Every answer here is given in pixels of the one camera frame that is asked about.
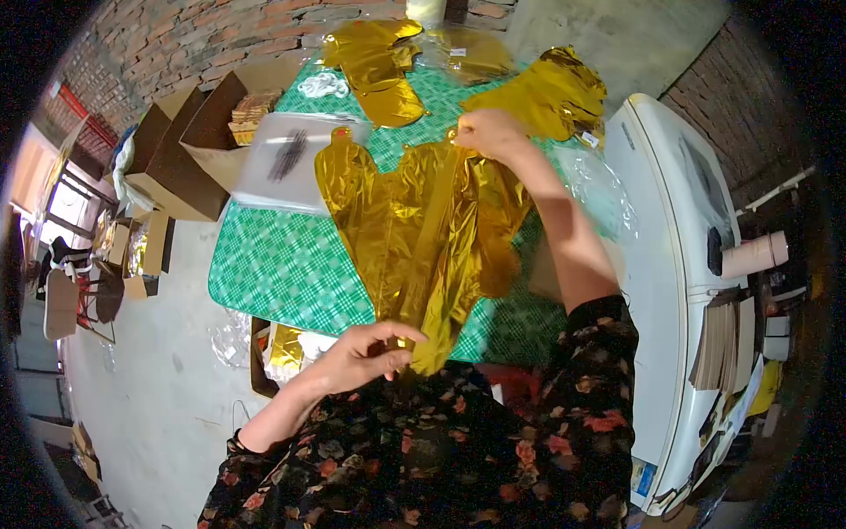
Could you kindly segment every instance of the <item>gold foil sheet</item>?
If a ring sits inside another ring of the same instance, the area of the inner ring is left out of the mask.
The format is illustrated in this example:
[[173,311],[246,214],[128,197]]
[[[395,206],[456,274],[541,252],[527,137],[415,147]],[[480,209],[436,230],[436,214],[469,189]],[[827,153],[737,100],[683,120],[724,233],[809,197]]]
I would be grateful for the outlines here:
[[129,254],[126,269],[129,277],[140,276],[144,273],[144,254],[147,249],[147,230],[149,223],[144,223],[129,236]]
[[565,141],[576,130],[589,130],[602,141],[606,95],[605,84],[572,47],[554,47],[508,83],[462,101],[461,108],[502,108],[541,138]]
[[303,363],[303,348],[297,340],[301,333],[299,329],[277,325],[268,363],[298,372]]
[[514,61],[491,32],[451,26],[427,30],[440,41],[446,70],[464,85],[477,85],[514,71]]
[[341,69],[361,109],[376,127],[402,127],[425,112],[405,79],[420,49],[402,42],[422,30],[408,19],[350,20],[326,36],[324,65]]
[[531,208],[505,166],[444,140],[404,146],[397,170],[381,174],[349,129],[315,158],[315,173],[376,320],[420,328],[412,368],[431,375],[446,362],[470,309],[506,295],[519,261],[511,247]]

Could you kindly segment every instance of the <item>floral blouse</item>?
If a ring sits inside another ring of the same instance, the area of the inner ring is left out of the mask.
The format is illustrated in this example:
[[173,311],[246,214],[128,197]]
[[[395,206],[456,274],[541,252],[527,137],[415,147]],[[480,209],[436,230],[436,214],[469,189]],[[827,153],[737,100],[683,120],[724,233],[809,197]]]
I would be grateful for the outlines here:
[[327,396],[265,454],[236,432],[198,529],[621,527],[637,341],[621,296],[577,307],[529,420],[450,362]]

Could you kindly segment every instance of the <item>brown cardboard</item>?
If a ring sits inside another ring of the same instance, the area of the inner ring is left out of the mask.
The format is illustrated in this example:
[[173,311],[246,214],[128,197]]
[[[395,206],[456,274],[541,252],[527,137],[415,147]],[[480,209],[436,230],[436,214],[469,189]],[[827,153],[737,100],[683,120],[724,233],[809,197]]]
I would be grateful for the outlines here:
[[112,235],[112,249],[108,252],[108,261],[121,266],[124,264],[126,245],[129,243],[129,227],[123,224],[115,224]]
[[225,190],[238,183],[249,147],[239,147],[228,123],[232,110],[248,94],[287,90],[299,73],[299,60],[280,57],[229,72],[194,115],[179,143]]
[[195,87],[153,103],[133,135],[126,179],[173,218],[216,222],[229,194],[179,144],[205,99]]
[[173,237],[172,221],[163,211],[154,211],[132,219],[129,236],[147,224],[147,246],[144,250],[144,275],[129,276],[129,245],[124,246],[124,295],[131,300],[145,300],[158,294],[158,278],[168,269],[170,239]]
[[80,452],[80,458],[82,459],[82,466],[83,470],[85,470],[85,474],[94,483],[97,483],[101,478],[100,461],[94,453],[94,445],[91,443],[91,438],[88,437],[88,432],[79,421],[74,423],[74,426],[71,428],[71,432],[74,436],[76,449]]
[[279,385],[264,373],[264,361],[261,359],[261,349],[255,342],[255,333],[270,327],[270,322],[253,317],[250,320],[250,386],[253,391],[263,397],[272,399],[279,391]]

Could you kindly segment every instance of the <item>brick wall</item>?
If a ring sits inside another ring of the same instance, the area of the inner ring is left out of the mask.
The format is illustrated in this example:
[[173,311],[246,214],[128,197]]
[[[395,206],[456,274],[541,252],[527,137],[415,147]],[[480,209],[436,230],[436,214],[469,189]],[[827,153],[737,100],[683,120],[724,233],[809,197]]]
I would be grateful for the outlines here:
[[[448,21],[505,31],[517,0],[448,0]],[[57,69],[86,109],[120,135],[153,97],[210,90],[243,63],[308,57],[346,19],[401,19],[405,0],[108,0]],[[60,141],[79,119],[42,97],[41,128]],[[82,150],[107,166],[111,152],[84,135]]]
[[[91,113],[89,121],[96,121],[114,138],[136,122],[143,110],[144,102],[123,80],[120,69],[108,59],[96,37],[84,31],[65,53],[32,119],[57,145],[80,118],[62,98],[50,97],[54,81],[64,83]],[[111,147],[87,127],[80,134],[77,145],[74,154],[78,159],[74,161],[85,167],[91,176],[99,178],[102,168],[111,160]]]
[[802,109],[788,77],[737,15],[660,101],[711,144],[736,207],[813,163]]

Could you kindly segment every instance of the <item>hand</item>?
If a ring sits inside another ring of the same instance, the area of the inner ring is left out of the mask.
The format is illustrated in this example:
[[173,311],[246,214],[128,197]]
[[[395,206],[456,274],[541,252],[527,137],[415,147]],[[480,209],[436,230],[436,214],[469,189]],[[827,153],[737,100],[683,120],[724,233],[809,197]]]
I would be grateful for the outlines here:
[[409,350],[385,351],[387,340],[394,337],[428,340],[419,330],[402,323],[353,326],[303,374],[319,381],[326,394],[352,391],[380,375],[393,380],[394,372],[411,362]]
[[455,144],[478,151],[514,170],[522,157],[540,152],[514,116],[499,108],[482,108],[459,118]]

